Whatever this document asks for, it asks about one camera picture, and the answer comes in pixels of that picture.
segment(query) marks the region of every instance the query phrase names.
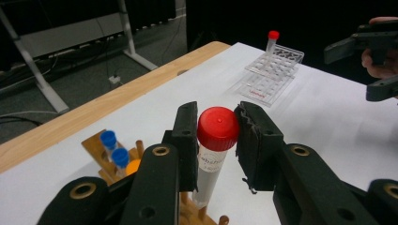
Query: metal stand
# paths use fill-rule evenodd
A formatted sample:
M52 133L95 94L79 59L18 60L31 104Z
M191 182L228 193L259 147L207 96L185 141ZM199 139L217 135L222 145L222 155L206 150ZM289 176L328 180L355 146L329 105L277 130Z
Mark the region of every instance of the metal stand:
M9 35L11 36L15 46L20 51L23 60L29 66L30 70L32 70L33 75L36 78L38 89L40 89L41 93L47 98L47 100L51 103L57 113L66 113L69 111L68 105L62 100L58 94L53 90L53 88L47 83L44 79L43 74L41 74L40 70L36 66L35 62L31 54L26 50L24 45L21 42L21 38L15 32L11 23L9 22L6 13L4 13L3 9L0 8L0 19L3 22L4 26L8 30Z
M157 68L156 65L144 59L144 57L135 52L134 41L132 39L132 32L129 21L129 14L126 9L125 0L118 0L118 4L120 10L119 15L120 15L121 26L128 39L128 48L124 51L124 54L133 59L134 61L136 61L137 63L143 65L145 68L148 68L149 70ZM14 28L12 27L10 21L6 16L6 13L3 11L3 9L1 9L1 7L0 7L0 19L4 24L4 26L6 27L6 29L8 30L8 33L11 36L17 49L23 56L23 60L29 66L30 70L33 72L37 80L38 89L40 89L41 93L43 93L43 95L47 98L47 100L51 103L51 105L58 113L62 114L69 111L68 105L63 101L63 99L60 96L57 95L57 93L53 90L53 88L44 79L43 74L40 72L36 63L33 60L32 55L35 54L30 53L28 51L28 48L26 48L26 46L23 45L21 37L14 30Z
M124 51L124 54L127 55L128 57L132 58L133 60L135 60L137 63L148 68L149 70L153 70L153 69L157 68L156 65L147 61L146 59L144 59L144 57L142 57L141 55L139 55L135 52L134 41L132 40L131 26L130 26L130 22L129 22L129 14L126 9L126 2L125 2L125 0L118 0L117 2L119 4L119 8L120 8L120 20L122 22L124 33L129 42L129 48Z

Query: red screw cap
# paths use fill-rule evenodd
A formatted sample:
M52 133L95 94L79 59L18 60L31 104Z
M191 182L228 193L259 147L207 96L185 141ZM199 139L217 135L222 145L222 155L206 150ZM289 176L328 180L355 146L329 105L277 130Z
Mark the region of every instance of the red screw cap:
M268 38L269 39L278 39L279 38L279 32L278 31L269 31Z
M211 107L199 117L197 136L200 144L212 151L225 151L237 142L239 123L234 112Z

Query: wooden tube rack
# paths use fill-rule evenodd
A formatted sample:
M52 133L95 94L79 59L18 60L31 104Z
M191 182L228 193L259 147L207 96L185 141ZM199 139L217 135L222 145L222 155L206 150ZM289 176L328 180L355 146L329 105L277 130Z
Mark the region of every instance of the wooden tube rack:
M100 165L99 176L110 186L122 177L116 175L117 168L113 162L109 161L108 155L100 142L100 134L104 131L105 129L84 140L82 146ZM141 140L136 141L135 145L136 147L129 150L130 161L141 159L145 150ZM124 147L120 142L118 142L118 146ZM206 207L198 209L188 197L188 192L180 192L179 225L227 225L228 223L228 216L221 216L219 222L216 223L207 215Z

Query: floor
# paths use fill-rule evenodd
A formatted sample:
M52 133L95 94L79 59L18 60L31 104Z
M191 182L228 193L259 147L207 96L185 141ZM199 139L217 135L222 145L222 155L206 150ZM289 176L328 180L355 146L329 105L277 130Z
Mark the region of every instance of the floor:
M185 3L176 0L177 17L137 31L138 54L162 66L187 53ZM47 82L71 110L149 72L128 58L124 36L99 41L79 51L43 60ZM28 70L19 68L15 73ZM120 77L112 84L109 77ZM59 116L35 85L35 79L0 89L0 144Z

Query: metal rivet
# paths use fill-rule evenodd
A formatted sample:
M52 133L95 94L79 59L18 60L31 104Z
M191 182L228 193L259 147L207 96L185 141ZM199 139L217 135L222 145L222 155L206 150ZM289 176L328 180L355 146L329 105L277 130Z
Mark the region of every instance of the metal rivet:
M164 146L156 147L152 150L152 153L158 157L165 156L165 155L169 154L169 152L170 152L170 149L168 147L164 147Z
M75 186L71 191L69 196L72 199L80 200L90 196L97 189L96 184L94 183L81 183L78 186Z

